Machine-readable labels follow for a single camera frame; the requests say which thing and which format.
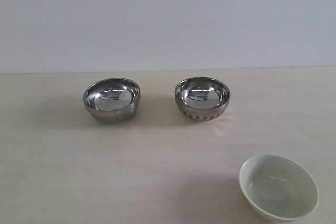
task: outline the table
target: table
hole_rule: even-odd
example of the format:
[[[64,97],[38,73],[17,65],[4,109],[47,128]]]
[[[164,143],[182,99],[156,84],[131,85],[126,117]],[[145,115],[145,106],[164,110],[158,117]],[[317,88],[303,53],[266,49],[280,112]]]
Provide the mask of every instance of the table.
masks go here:
[[[219,118],[195,123],[174,101],[191,76],[222,80]],[[104,125],[86,87],[136,81],[136,115]],[[254,154],[296,160],[320,205],[297,223],[335,223],[336,67],[0,75],[0,223],[267,223],[247,205],[239,168]]]

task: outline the white table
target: white table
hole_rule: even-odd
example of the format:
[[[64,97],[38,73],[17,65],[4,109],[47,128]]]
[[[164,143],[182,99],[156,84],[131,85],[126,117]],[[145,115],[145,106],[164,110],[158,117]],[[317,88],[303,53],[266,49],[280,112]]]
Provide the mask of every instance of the white table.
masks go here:
[[[224,81],[216,120],[177,109],[184,78]],[[102,125],[87,86],[126,77],[141,87],[129,121]],[[243,161],[277,153],[303,165],[320,205],[298,223],[335,223],[336,68],[0,76],[1,224],[265,223],[238,187]]]

